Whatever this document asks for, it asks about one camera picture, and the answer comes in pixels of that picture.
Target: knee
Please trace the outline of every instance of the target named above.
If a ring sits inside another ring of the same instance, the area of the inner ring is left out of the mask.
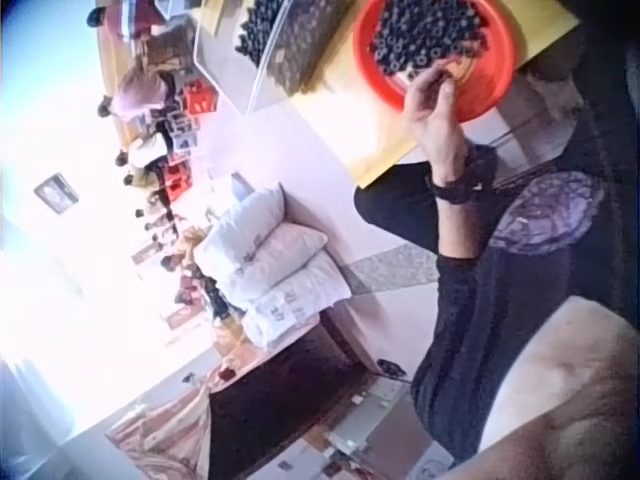
[[[353,205],[358,215],[367,223],[378,225],[380,222],[381,202],[375,188],[357,187],[353,194]]]

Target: black wristwatch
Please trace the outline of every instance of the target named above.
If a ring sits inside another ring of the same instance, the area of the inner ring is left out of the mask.
[[[471,144],[465,159],[465,172],[459,179],[444,187],[435,185],[430,175],[424,180],[436,198],[452,205],[464,205],[472,201],[477,194],[491,188],[497,160],[497,152],[493,147]]]
[[[446,200],[452,205],[464,205],[471,201],[471,190],[467,187],[466,182],[461,181],[463,177],[445,187],[435,185],[430,175],[427,175],[424,180],[436,198]]]

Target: red plate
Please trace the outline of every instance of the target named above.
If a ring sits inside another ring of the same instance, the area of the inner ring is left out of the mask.
[[[502,14],[490,0],[470,1],[487,20],[488,26],[483,31],[489,48],[479,58],[443,61],[458,83],[456,114],[461,122],[477,118],[498,104],[511,85],[516,66],[515,45]],[[360,13],[354,32],[354,53],[358,69],[369,86],[384,102],[401,111],[406,87],[383,75],[369,52],[385,2],[370,0]]]

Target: stacked pillows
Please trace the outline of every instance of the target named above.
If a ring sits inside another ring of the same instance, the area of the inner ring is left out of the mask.
[[[327,236],[284,216],[279,185],[257,191],[227,211],[194,251],[202,272],[246,310],[245,332],[261,347],[274,347],[315,313],[351,296],[322,250]]]

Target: fingers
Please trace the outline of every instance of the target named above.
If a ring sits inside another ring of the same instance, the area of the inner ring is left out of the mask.
[[[426,69],[409,85],[404,97],[404,113],[412,116],[419,113],[431,112],[435,108],[433,87],[442,78],[443,70],[440,66]]]
[[[442,84],[440,84],[440,89],[438,90],[438,100],[436,102],[436,107],[434,113],[439,113],[442,115],[451,116],[454,113],[456,106],[456,82],[453,78],[446,78]]]

